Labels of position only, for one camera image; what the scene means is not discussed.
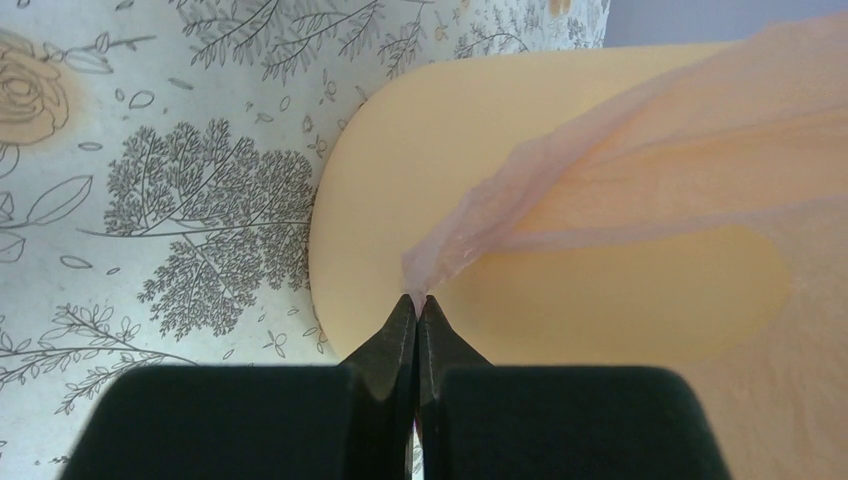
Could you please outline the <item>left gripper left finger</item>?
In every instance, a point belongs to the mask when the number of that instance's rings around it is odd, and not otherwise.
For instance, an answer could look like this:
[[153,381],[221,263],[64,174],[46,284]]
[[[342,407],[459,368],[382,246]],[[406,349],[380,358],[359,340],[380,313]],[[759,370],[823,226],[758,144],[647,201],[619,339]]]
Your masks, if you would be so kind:
[[138,367],[103,394],[65,479],[408,479],[416,312],[334,366]]

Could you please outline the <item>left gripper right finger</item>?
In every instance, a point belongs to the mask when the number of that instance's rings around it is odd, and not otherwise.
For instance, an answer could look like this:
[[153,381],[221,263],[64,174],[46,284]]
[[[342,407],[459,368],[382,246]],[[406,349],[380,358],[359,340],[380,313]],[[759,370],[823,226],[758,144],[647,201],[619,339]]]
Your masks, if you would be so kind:
[[727,479],[700,402],[648,366],[496,366],[429,297],[418,321],[428,479]]

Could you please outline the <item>yellow plastic trash bin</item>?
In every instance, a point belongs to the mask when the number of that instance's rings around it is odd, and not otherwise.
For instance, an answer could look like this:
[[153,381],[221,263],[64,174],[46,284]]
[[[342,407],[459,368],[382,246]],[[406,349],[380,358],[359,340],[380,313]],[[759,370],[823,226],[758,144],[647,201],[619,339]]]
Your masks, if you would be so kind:
[[420,68],[319,185],[337,354],[434,294],[498,363],[679,370],[739,479],[847,475],[847,35]]

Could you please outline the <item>pink plastic trash bag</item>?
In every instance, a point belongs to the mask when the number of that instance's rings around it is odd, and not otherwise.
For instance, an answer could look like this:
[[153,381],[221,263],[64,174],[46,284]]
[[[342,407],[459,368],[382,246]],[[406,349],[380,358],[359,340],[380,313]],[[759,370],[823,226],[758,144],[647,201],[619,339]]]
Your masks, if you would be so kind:
[[786,264],[753,340],[701,361],[747,479],[847,475],[847,16],[779,24],[516,147],[403,257],[416,306],[481,256],[724,227]]

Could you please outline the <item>floral patterned table mat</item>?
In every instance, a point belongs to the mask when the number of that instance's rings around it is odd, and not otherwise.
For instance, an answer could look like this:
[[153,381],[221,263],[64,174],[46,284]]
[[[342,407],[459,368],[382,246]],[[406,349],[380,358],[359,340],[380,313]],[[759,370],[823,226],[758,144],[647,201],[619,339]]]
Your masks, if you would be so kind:
[[331,363],[307,241],[368,97],[423,64],[599,47],[606,1],[5,1],[1,475],[55,479],[160,363]]

